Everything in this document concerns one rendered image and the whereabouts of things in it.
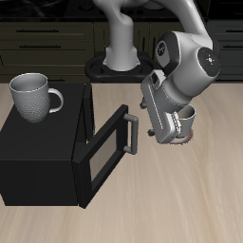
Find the plain white mug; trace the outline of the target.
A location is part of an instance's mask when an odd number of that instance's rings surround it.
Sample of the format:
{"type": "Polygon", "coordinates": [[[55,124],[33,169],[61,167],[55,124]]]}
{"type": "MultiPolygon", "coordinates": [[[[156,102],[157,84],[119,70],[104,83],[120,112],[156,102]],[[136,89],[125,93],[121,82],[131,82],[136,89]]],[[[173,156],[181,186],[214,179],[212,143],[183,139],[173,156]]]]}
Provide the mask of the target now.
{"type": "Polygon", "coordinates": [[[178,119],[180,121],[180,134],[176,138],[186,137],[192,129],[192,124],[195,119],[196,110],[190,104],[187,104],[178,112],[178,119]]]}

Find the dark kitchen cupboards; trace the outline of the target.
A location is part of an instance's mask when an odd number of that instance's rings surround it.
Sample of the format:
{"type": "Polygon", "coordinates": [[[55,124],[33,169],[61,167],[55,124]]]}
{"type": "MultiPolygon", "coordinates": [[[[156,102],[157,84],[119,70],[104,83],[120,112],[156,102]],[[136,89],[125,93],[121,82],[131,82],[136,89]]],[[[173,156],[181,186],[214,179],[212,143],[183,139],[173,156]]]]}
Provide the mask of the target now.
{"type": "MultiPolygon", "coordinates": [[[[243,83],[243,0],[196,3],[218,41],[216,80],[243,83]]],[[[135,48],[155,62],[159,37],[182,30],[168,9],[128,7],[121,12],[134,21],[135,48]]],[[[43,73],[53,83],[88,83],[85,64],[96,52],[105,52],[109,42],[107,18],[93,0],[0,0],[0,83],[25,72],[43,73]]]]}

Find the white dotted mug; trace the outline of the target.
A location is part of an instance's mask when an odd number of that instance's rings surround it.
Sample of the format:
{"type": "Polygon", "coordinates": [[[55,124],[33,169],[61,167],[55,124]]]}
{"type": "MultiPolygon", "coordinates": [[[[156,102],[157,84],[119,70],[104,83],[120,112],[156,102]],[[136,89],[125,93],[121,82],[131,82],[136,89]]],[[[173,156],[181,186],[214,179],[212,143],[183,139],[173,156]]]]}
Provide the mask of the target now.
{"type": "Polygon", "coordinates": [[[10,93],[21,117],[31,123],[42,122],[49,113],[60,111],[64,97],[60,91],[48,87],[47,76],[41,73],[25,73],[9,82],[10,93]],[[60,105],[50,107],[50,94],[60,99],[60,105]]]}

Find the brown rimmed plate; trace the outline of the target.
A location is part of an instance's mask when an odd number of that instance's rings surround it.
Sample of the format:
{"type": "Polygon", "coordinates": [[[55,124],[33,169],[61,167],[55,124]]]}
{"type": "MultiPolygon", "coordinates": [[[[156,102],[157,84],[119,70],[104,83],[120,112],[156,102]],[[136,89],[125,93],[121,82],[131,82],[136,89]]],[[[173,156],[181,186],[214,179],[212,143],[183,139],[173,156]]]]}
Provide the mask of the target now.
{"type": "Polygon", "coordinates": [[[183,138],[174,138],[170,142],[170,144],[172,144],[172,145],[183,145],[183,144],[186,144],[186,143],[188,143],[193,138],[193,135],[194,135],[194,132],[191,129],[190,132],[189,132],[189,134],[186,137],[183,137],[183,138]]]}

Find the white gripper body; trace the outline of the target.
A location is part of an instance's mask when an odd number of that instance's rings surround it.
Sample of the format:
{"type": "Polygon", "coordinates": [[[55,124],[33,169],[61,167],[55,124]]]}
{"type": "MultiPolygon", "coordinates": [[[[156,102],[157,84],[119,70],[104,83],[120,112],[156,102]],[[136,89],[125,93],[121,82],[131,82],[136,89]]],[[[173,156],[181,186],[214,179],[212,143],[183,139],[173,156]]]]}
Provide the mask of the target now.
{"type": "Polygon", "coordinates": [[[154,99],[154,88],[149,77],[142,81],[140,88],[157,142],[162,144],[170,143],[181,132],[181,124],[177,113],[166,113],[159,108],[154,99]]]}

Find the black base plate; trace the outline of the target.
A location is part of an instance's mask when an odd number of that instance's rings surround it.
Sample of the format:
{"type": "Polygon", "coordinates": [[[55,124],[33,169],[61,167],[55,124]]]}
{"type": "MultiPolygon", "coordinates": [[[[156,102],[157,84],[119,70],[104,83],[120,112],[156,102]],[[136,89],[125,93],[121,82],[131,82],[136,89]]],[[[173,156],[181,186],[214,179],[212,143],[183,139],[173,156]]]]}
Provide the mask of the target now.
{"type": "Polygon", "coordinates": [[[104,51],[98,51],[85,64],[85,75],[93,84],[140,84],[158,64],[150,58],[147,52],[139,51],[140,65],[128,71],[115,71],[103,64],[106,57],[104,51]]]}

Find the black microwave oven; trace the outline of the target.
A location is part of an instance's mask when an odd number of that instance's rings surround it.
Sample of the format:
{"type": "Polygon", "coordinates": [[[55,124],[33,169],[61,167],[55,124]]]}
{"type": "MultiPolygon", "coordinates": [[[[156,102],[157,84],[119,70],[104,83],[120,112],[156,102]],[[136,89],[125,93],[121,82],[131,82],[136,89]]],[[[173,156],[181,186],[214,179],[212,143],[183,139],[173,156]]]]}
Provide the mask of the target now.
{"type": "Polygon", "coordinates": [[[94,130],[92,86],[56,84],[63,108],[29,123],[12,108],[0,130],[0,195],[7,206],[86,207],[131,145],[123,104],[94,130]]]}

